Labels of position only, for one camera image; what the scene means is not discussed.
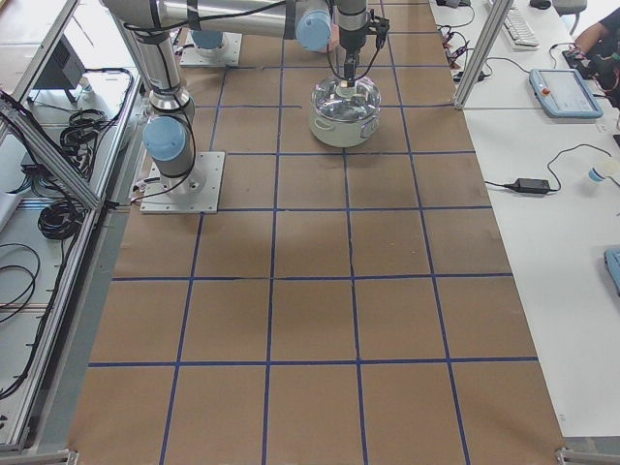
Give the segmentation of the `person forearm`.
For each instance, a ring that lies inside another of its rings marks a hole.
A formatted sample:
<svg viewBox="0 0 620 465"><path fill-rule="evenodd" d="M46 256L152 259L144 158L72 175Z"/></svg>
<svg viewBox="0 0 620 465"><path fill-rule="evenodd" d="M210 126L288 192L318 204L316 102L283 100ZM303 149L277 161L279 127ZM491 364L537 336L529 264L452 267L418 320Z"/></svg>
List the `person forearm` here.
<svg viewBox="0 0 620 465"><path fill-rule="evenodd" d="M575 46L583 53L592 50L596 44L612 38L619 30L619 10L607 15L585 29L574 41Z"/></svg>

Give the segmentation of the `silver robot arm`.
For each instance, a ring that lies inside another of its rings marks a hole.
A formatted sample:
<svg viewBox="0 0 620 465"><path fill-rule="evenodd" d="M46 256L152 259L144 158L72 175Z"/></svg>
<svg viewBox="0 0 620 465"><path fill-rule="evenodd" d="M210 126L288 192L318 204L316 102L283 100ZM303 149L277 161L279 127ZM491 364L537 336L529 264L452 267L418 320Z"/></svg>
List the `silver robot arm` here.
<svg viewBox="0 0 620 465"><path fill-rule="evenodd" d="M201 195L207 172L200 166L193 124L193 97L182 83L170 31L187 27L200 34L245 34L296 40L319 51L329 47L332 28L346 51L344 81L354 85L358 56L371 32L364 1L107 1L114 19L133 38L141 76L150 85L155 112L142 132L159 173L159 192L131 200L162 201L165 207Z"/></svg>
<svg viewBox="0 0 620 465"><path fill-rule="evenodd" d="M225 35L220 31L192 30L190 38L197 54L206 58L220 57L227 47Z"/></svg>

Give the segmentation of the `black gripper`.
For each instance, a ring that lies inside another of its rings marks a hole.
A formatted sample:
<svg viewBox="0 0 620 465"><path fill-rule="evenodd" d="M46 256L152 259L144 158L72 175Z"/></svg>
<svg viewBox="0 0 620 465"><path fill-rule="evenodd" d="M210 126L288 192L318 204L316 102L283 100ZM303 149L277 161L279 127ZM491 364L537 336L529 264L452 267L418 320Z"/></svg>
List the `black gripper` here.
<svg viewBox="0 0 620 465"><path fill-rule="evenodd" d="M339 43L346 50L343 79L348 87L356 84L358 52L365 45L366 25L369 20L366 0L340 0L335 2Z"/></svg>

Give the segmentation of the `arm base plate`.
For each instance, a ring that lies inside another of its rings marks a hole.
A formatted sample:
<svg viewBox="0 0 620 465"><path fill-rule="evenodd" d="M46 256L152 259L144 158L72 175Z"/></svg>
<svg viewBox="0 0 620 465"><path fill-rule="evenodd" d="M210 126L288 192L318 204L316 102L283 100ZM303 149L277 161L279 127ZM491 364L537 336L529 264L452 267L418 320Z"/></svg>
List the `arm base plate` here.
<svg viewBox="0 0 620 465"><path fill-rule="evenodd" d="M218 211L222 176L225 164L223 151L199 152L189 177L175 189L166 190L178 183L161 176L158 167L151 163L149 176L158 180L148 183L140 202L143 214L189 214Z"/></svg>
<svg viewBox="0 0 620 465"><path fill-rule="evenodd" d="M191 30L182 47L180 66L185 68L236 68L242 35L231 32Z"/></svg>

